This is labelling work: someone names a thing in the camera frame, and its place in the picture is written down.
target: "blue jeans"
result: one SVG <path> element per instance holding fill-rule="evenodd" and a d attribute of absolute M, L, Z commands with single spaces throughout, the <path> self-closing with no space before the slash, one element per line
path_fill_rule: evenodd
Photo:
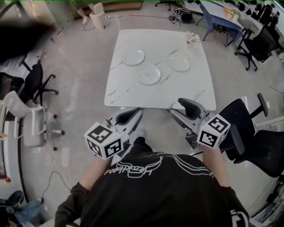
<path fill-rule="evenodd" d="M 37 200 L 16 209 L 14 216 L 17 218 L 19 224 L 21 224 L 37 216 L 43 208 L 44 205 Z"/>

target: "black pants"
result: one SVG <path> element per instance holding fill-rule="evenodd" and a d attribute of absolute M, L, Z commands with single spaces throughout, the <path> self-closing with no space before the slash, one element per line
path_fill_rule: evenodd
<path fill-rule="evenodd" d="M 127 155 L 125 155 L 123 159 L 127 159 L 130 156 L 138 155 L 141 153 L 148 153 L 148 152 L 153 152 L 152 148 L 148 144 L 146 144 L 144 137 L 138 137 L 134 141 L 133 147 L 131 148 L 130 152 Z"/>

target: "white graphic on shirt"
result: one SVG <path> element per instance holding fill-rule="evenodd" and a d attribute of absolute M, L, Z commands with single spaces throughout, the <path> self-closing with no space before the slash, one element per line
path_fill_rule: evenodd
<path fill-rule="evenodd" d="M 249 227 L 249 221 L 248 221 L 247 216 L 244 214 L 244 212 L 241 212 L 241 211 L 236 212 L 235 210 L 232 210 L 231 215 L 232 215 L 233 227 L 238 227 L 238 226 Z"/>
<path fill-rule="evenodd" d="M 116 164 L 116 168 L 109 169 L 104 174 L 106 175 L 107 173 L 115 173 L 115 172 L 118 172 L 120 174 L 120 173 L 126 171 L 127 176 L 129 178 L 141 178 L 146 173 L 148 173 L 149 176 L 150 176 L 151 173 L 154 170 L 156 170 L 157 168 L 160 167 L 164 157 L 166 157 L 166 158 L 170 157 L 170 158 L 173 158 L 175 160 L 177 165 L 182 170 L 184 170 L 185 172 L 187 172 L 191 175 L 206 175 L 206 176 L 210 176 L 212 178 L 214 177 L 213 173 L 210 172 L 206 167 L 195 167 L 193 165 L 190 165 L 190 164 L 186 163 L 184 160 L 182 160 L 177 155 L 169 155 L 169 154 L 159 152 L 159 153 L 151 154 L 149 156 L 158 156 L 160 158 L 160 160 L 157 161 L 157 162 L 148 164 L 145 167 L 144 166 L 135 166 L 135 165 L 132 165 L 131 163 L 126 163 L 126 162 L 120 161 Z"/>

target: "red object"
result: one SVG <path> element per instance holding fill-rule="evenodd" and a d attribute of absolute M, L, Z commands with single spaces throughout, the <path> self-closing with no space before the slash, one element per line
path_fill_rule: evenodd
<path fill-rule="evenodd" d="M 10 177 L 5 177 L 5 181 L 6 181 L 6 182 L 11 182 Z"/>

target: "white cube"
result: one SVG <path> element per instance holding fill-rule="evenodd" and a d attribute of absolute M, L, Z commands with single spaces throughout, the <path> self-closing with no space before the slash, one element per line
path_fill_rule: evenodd
<path fill-rule="evenodd" d="M 210 148 L 216 148 L 226 138 L 231 124 L 217 114 L 200 128 L 197 142 Z"/>
<path fill-rule="evenodd" d="M 88 148 L 106 160 L 123 151 L 122 136 L 115 129 L 110 129 L 98 122 L 84 134 Z"/>

